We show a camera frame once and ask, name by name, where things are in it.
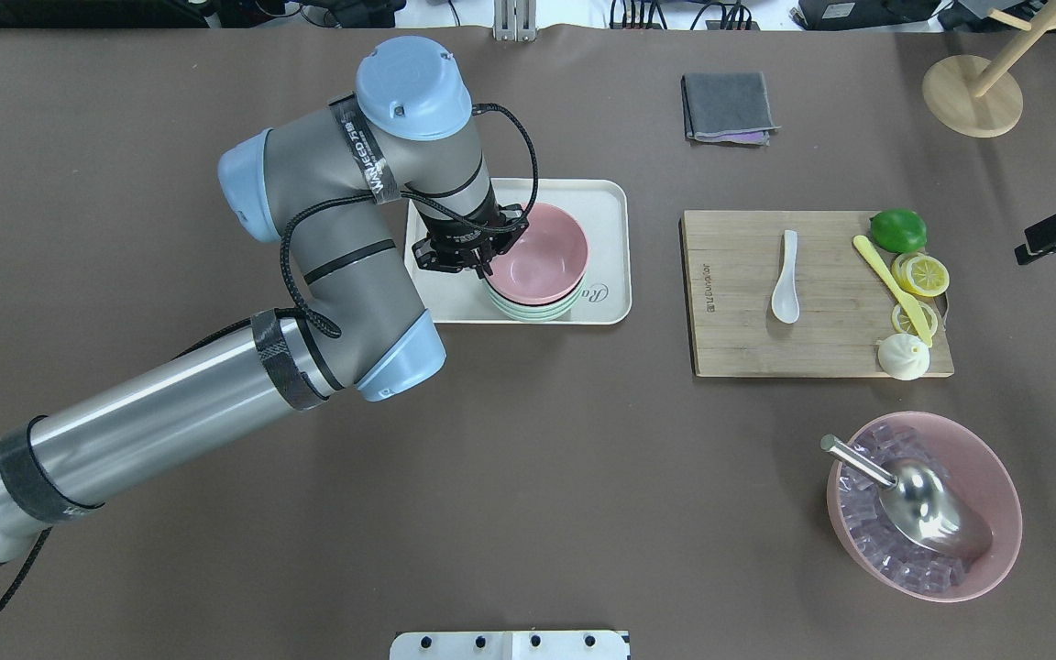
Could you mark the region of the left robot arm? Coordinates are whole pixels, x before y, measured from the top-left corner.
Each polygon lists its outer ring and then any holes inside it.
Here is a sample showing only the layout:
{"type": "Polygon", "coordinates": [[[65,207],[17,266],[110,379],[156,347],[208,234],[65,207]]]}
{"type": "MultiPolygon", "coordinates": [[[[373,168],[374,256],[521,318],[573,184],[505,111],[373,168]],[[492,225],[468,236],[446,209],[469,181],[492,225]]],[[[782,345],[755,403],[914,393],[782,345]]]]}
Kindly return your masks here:
{"type": "Polygon", "coordinates": [[[0,567],[40,532],[294,411],[355,389],[369,402],[423,383],[446,351],[379,206],[410,199],[416,267],[486,279],[528,228],[496,202],[454,55],[390,38],[355,91],[226,152],[222,191],[280,247],[290,309],[253,314],[200,346],[0,439],[0,567]]]}

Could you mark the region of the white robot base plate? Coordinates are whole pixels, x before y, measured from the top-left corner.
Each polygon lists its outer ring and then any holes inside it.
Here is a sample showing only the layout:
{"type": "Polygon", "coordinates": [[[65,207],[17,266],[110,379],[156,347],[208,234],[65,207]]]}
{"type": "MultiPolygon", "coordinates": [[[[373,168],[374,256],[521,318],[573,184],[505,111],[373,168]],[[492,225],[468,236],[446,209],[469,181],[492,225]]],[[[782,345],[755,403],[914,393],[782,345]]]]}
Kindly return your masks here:
{"type": "Polygon", "coordinates": [[[612,630],[407,631],[390,659],[630,659],[628,633],[612,630]]]}

